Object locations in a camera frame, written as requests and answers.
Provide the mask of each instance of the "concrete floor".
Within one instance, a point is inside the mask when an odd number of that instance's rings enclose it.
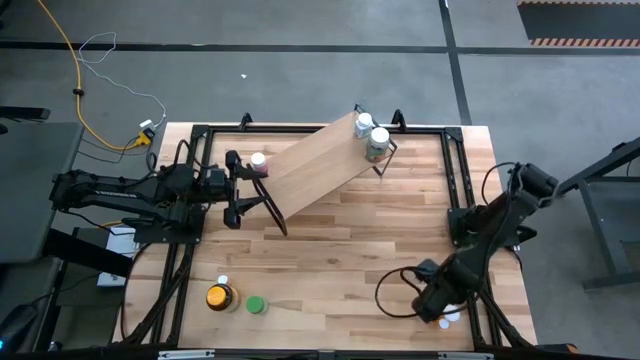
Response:
[[[58,0],[50,6],[80,42],[116,31],[123,42],[445,45],[437,0]],[[458,46],[529,46],[514,0],[449,0],[449,7]],[[33,1],[16,2],[6,21],[0,39],[59,41]],[[463,55],[460,64],[472,123],[490,127],[497,160],[532,162],[565,179],[640,133],[638,59]],[[360,102],[379,119],[401,108],[411,123],[461,124],[446,54],[114,52],[96,69],[157,95],[169,121],[237,121],[247,111],[256,121],[327,121]],[[0,74],[0,103],[43,106],[52,110],[51,121],[76,121],[75,73],[66,51],[0,50]],[[114,143],[161,114],[153,101],[88,72],[84,82],[85,117]],[[81,149],[109,156],[86,144]],[[105,175],[145,172],[141,157],[111,165],[79,155],[74,166]],[[638,174],[640,165],[631,172]],[[106,210],[86,215],[96,222],[118,218]],[[522,254],[539,342],[640,357],[640,285],[582,290],[581,281],[604,275],[605,267],[579,195],[568,194],[527,224],[539,231]],[[86,226],[60,215],[55,225]],[[67,340],[107,341],[87,337]]]

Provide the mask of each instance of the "butcher block tabletop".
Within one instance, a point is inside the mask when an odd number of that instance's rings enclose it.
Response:
[[[160,165],[173,161],[178,142],[189,139],[193,125],[167,124]],[[481,199],[483,176],[496,163],[489,130],[484,126],[463,126],[462,132],[473,192],[476,199]],[[228,150],[238,151],[245,163],[254,152],[269,158],[306,136],[217,133],[212,159],[224,166]],[[472,350],[466,311],[449,329],[442,330],[417,317],[387,317],[374,303],[376,283],[387,271],[416,266],[427,258],[441,262],[454,250],[447,231],[450,204],[439,137],[393,138],[398,150],[383,178],[369,169],[300,210],[287,219],[288,236],[282,235],[262,205],[247,213],[241,229],[231,230],[222,222],[222,210],[227,204],[214,204],[195,250],[179,346]],[[451,154],[460,185],[453,144]],[[241,197],[254,194],[250,184],[239,188]],[[458,188],[461,206],[465,206],[461,186]],[[494,171],[487,181],[487,199],[490,201],[501,192],[499,175]],[[151,245],[132,271],[125,297],[127,334],[158,296],[167,249],[167,245]],[[233,313],[214,312],[205,302],[207,290],[221,274],[229,276],[242,298],[240,308]],[[489,275],[498,305],[523,337],[536,343],[516,259],[504,250],[498,251],[491,260]],[[245,309],[244,300],[253,295],[268,301],[266,313],[252,315]],[[416,292],[399,277],[389,277],[380,290],[382,305],[394,313],[412,312],[410,303],[415,296]],[[168,334],[173,306],[172,300],[165,316],[163,339]],[[483,335],[489,341],[481,302],[478,312]]]

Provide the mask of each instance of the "bottle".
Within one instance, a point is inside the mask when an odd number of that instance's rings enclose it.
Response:
[[[370,162],[378,162],[384,159],[388,148],[389,132],[387,129],[381,127],[373,129],[367,142],[367,160]]]
[[[458,308],[457,306],[453,306],[453,305],[449,304],[444,308],[444,312],[453,311],[453,310],[456,310],[457,308]],[[456,322],[456,321],[460,320],[460,312],[458,311],[458,312],[454,312],[452,314],[444,315],[444,318],[447,319],[449,322]]]
[[[233,312],[240,306],[240,295],[227,284],[215,284],[207,291],[207,306],[213,311]]]
[[[264,314],[268,308],[269,304],[260,296],[251,296],[247,299],[247,311],[254,315]]]
[[[267,158],[263,153],[255,153],[251,155],[251,167],[253,170],[260,171],[265,174],[269,171],[267,168]]]
[[[368,113],[362,113],[358,115],[356,119],[356,127],[354,130],[354,134],[356,138],[362,139],[371,133],[371,129],[373,129],[373,118]]]

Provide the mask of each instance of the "green lid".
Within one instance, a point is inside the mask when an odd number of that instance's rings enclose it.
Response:
[[[247,299],[247,311],[252,314],[259,314],[264,310],[264,299],[260,296],[250,296]]]

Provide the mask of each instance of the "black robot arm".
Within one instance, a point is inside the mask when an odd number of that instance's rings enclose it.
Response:
[[[141,215],[141,218],[123,219],[131,227],[147,230],[147,235],[145,231],[136,232],[139,242],[147,242],[143,238],[157,237],[161,233],[162,239],[169,237],[167,242],[174,242],[174,238],[184,240],[185,235],[197,239],[210,204],[228,202],[224,223],[237,229],[240,216],[264,201],[261,196],[240,199],[236,181],[264,178],[266,174],[243,167],[235,151],[227,152],[225,165],[229,176],[215,165],[196,171],[186,164],[172,164],[162,166],[157,173],[149,173],[142,179],[72,170],[56,175],[49,198],[53,209],[61,212],[100,206]]]
[[[420,318],[434,321],[448,304],[463,304],[474,293],[482,295],[491,256],[513,237],[531,237],[529,232],[520,231],[521,223],[537,209],[550,205],[557,184],[534,165],[516,164],[502,195],[488,206],[476,206],[455,219],[452,237],[465,245],[435,271],[427,269],[432,274],[424,278],[428,285],[411,304]]]

